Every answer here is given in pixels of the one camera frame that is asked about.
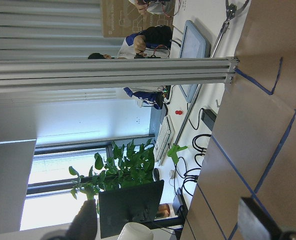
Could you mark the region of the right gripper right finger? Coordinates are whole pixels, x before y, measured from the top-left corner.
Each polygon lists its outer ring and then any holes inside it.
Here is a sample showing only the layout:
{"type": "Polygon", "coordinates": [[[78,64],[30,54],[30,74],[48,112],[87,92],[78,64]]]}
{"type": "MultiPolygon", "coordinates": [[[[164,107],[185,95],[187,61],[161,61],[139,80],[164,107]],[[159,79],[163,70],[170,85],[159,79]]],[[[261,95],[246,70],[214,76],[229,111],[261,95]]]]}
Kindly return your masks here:
{"type": "Polygon", "coordinates": [[[250,197],[241,197],[237,226],[245,240],[296,240],[296,231],[283,231],[250,197]]]}

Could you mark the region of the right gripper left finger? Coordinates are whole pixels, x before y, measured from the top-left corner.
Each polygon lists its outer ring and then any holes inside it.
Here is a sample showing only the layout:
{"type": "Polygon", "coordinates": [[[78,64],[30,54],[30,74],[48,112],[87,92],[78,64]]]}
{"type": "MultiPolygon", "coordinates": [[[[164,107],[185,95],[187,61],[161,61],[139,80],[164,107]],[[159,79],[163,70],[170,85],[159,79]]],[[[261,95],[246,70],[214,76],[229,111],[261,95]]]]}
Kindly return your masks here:
{"type": "Polygon", "coordinates": [[[98,232],[96,200],[86,200],[67,230],[46,233],[42,240],[94,240],[98,232]]]}

